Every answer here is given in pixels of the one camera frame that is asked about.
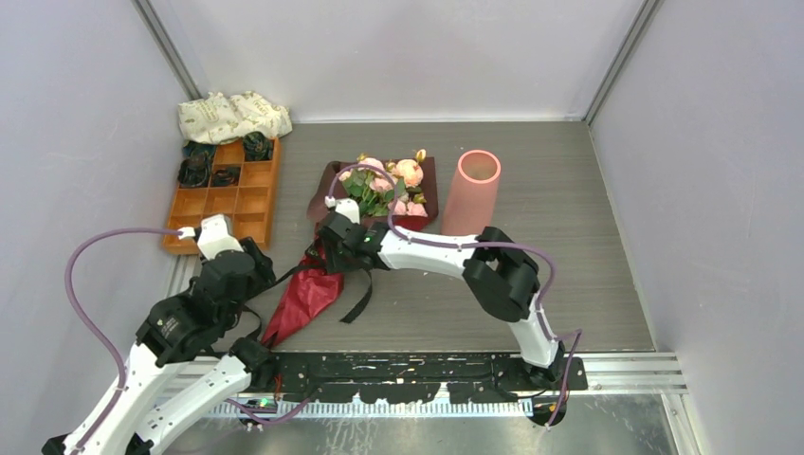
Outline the black ribbon gold lettering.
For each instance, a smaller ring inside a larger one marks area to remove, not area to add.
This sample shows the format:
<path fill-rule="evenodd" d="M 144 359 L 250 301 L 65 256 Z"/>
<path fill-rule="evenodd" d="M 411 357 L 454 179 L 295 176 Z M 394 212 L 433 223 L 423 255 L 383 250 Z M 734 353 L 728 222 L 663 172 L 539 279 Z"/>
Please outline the black ribbon gold lettering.
<path fill-rule="evenodd" d="M 265 292 L 283 282 L 288 282 L 288 285 L 267 324 L 252 308 L 243 308 L 258 320 L 255 329 L 246 333 L 244 338 L 256 340 L 269 349 L 298 333 L 332 305 L 342 294 L 345 279 L 342 273 L 327 272 L 323 249 L 311 246 L 301 261 L 277 278 L 277 282 Z"/>

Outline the maroon and red wrapping paper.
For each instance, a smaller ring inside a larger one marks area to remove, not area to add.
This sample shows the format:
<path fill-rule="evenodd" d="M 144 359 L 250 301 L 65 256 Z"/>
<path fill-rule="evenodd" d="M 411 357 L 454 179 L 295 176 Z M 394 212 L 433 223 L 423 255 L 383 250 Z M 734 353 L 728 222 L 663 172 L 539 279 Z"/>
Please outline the maroon and red wrapping paper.
<path fill-rule="evenodd" d="M 381 161 L 362 155 L 356 163 L 333 162 L 331 168 L 321 179 L 326 193 L 314 197 L 308 208 L 316 224 L 326 215 L 329 196 L 355 202 L 366 227 L 391 215 L 397 226 L 420 231 L 438 215 L 435 159 L 423 149 L 414 158 Z M 324 261 L 331 256 L 320 238 L 306 249 L 267 324 L 265 346 L 277 347 L 339 298 L 344 275 L 325 269 Z"/>

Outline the pink flower bouquet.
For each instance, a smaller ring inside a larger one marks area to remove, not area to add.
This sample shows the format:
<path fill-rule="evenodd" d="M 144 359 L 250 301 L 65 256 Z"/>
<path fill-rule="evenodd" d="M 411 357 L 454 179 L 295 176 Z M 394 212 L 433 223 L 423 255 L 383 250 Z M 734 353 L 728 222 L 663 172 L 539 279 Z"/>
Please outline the pink flower bouquet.
<path fill-rule="evenodd" d="M 381 161 L 365 154 L 358 167 L 338 176 L 347 197 L 356 201 L 361 218 L 386 216 L 428 217 L 427 199 L 422 189 L 423 163 L 427 151 L 419 149 L 414 158 Z"/>

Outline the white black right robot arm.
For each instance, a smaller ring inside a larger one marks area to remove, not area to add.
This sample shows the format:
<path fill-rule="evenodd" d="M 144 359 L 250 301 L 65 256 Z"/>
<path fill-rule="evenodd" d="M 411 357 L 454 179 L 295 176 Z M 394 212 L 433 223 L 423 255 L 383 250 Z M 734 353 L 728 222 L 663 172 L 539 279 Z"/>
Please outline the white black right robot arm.
<path fill-rule="evenodd" d="M 489 316 L 508 324 L 533 386 L 550 389 L 565 375 L 566 348 L 542 305 L 556 268 L 541 251 L 513 242 L 497 227 L 447 236 L 393 222 L 365 227 L 334 211 L 319 222 L 317 236 L 329 272 L 415 269 L 462 280 Z"/>

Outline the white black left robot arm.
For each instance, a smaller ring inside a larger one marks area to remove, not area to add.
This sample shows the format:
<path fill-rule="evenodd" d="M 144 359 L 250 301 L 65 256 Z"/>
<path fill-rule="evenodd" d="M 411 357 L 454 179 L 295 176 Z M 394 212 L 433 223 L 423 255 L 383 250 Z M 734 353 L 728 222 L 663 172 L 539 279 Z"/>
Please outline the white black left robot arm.
<path fill-rule="evenodd" d="M 265 391 L 277 358 L 255 337 L 238 338 L 206 375 L 169 401 L 156 399 L 228 330 L 248 300 L 276 281 L 271 260 L 249 237 L 202 263 L 186 290 L 156 303 L 136 332 L 118 378 L 72 432 L 45 454 L 161 454 L 204 413 L 235 393 Z"/>

